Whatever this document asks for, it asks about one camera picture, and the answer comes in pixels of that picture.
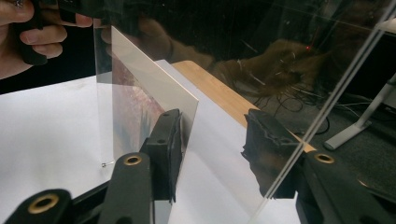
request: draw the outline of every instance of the glass pane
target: glass pane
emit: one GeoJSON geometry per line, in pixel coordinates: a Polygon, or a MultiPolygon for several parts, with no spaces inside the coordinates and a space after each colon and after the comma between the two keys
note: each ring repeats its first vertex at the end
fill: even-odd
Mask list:
{"type": "MultiPolygon", "coordinates": [[[[105,1],[106,15],[95,23],[95,44],[98,73],[112,70],[115,133],[131,139],[135,132],[140,140],[134,142],[141,142],[140,134],[149,133],[149,128],[120,128],[120,124],[131,122],[131,116],[146,116],[140,110],[123,110],[133,104],[135,88],[148,93],[147,86],[135,81],[135,72],[144,71],[148,76],[158,69],[135,63],[139,60],[128,55],[141,50],[152,61],[199,65],[243,96],[251,107],[277,119],[302,139],[303,144],[273,155],[282,162],[276,178],[264,181],[270,187],[262,191],[263,177],[252,172],[251,161],[239,153],[230,157],[240,165],[235,168],[220,165],[221,159],[211,160],[204,150],[194,151],[197,157],[205,158],[205,168],[244,210],[246,216],[238,220],[256,221],[299,155],[313,149],[307,143],[328,131],[329,124],[323,121],[384,29],[389,30],[389,24],[382,22],[393,18],[394,5],[391,0],[105,1]],[[234,169],[243,174],[236,178],[249,184],[240,189],[231,181],[228,177],[234,169]],[[241,191],[248,196],[241,196],[241,191]]],[[[151,101],[143,105],[154,114],[164,110],[151,101]]],[[[247,113],[248,107],[240,110],[241,116],[247,113]]],[[[232,147],[244,151],[243,145],[232,147]]],[[[271,165],[276,159],[265,160],[265,151],[257,151],[253,160],[271,165]]]]}

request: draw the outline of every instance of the finger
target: finger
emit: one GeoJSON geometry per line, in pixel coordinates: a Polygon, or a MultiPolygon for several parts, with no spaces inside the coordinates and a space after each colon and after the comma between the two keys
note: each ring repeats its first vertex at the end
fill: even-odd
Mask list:
{"type": "Polygon", "coordinates": [[[94,28],[107,28],[108,24],[102,23],[101,19],[94,19],[93,20],[93,27],[94,28]]]}
{"type": "Polygon", "coordinates": [[[39,54],[47,56],[47,58],[50,59],[61,55],[64,49],[62,48],[61,44],[56,43],[48,45],[34,45],[33,50],[39,54]]]}
{"type": "Polygon", "coordinates": [[[113,50],[112,50],[111,45],[107,45],[106,48],[105,48],[105,50],[106,50],[106,53],[107,53],[108,56],[110,56],[110,57],[112,57],[112,58],[115,57],[115,55],[113,54],[113,50]]]}
{"type": "Polygon", "coordinates": [[[43,30],[28,30],[20,34],[20,39],[27,45],[45,45],[63,42],[67,32],[62,25],[45,26],[43,30]]]}
{"type": "Polygon", "coordinates": [[[101,38],[105,43],[111,44],[111,30],[110,30],[110,28],[102,29],[101,38]]]}
{"type": "Polygon", "coordinates": [[[29,21],[35,10],[30,1],[24,1],[20,7],[16,7],[13,2],[0,1],[0,25],[12,22],[29,21]]]}
{"type": "Polygon", "coordinates": [[[159,36],[165,34],[165,30],[161,25],[150,18],[140,17],[138,26],[140,31],[147,36],[159,36]]]}
{"type": "Polygon", "coordinates": [[[92,18],[80,15],[76,13],[76,23],[62,21],[59,10],[56,9],[43,9],[41,11],[45,21],[50,24],[66,25],[66,26],[77,26],[77,27],[90,27],[92,25],[92,18]]]}

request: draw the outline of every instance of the transparent acrylic sheet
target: transparent acrylic sheet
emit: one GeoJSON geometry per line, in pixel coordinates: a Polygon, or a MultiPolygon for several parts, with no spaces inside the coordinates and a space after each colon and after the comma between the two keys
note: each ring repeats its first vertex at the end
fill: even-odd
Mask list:
{"type": "Polygon", "coordinates": [[[107,102],[102,104],[106,108],[100,108],[104,114],[102,119],[108,121],[108,116],[112,116],[113,125],[113,150],[102,149],[106,157],[103,161],[110,162],[125,153],[138,151],[161,113],[174,108],[182,113],[183,140],[187,144],[198,100],[114,27],[111,36],[112,72],[97,76],[98,89],[103,94],[100,101],[107,102]],[[112,83],[111,100],[109,82],[112,83]],[[112,160],[109,151],[113,151],[112,160]]]}
{"type": "MultiPolygon", "coordinates": [[[[382,35],[376,25],[391,18],[394,4],[275,0],[238,1],[231,6],[228,1],[173,1],[143,4],[140,9],[145,16],[135,13],[132,5],[124,6],[134,19],[123,20],[120,13],[112,24],[152,60],[195,62],[303,139],[275,184],[262,193],[264,199],[249,202],[248,220],[255,222],[315,133],[326,129],[323,120],[382,35]]],[[[240,152],[242,146],[236,146],[240,152]]],[[[194,153],[207,158],[204,150],[194,153]]],[[[256,183],[260,197],[246,161],[241,155],[236,160],[241,172],[256,183]]],[[[240,198],[230,190],[235,189],[232,182],[222,178],[230,166],[212,160],[205,162],[205,168],[233,197],[240,198]]]]}
{"type": "Polygon", "coordinates": [[[93,41],[98,96],[100,153],[102,166],[114,163],[113,152],[113,75],[109,46],[102,38],[107,28],[102,19],[93,19],[93,41]]]}

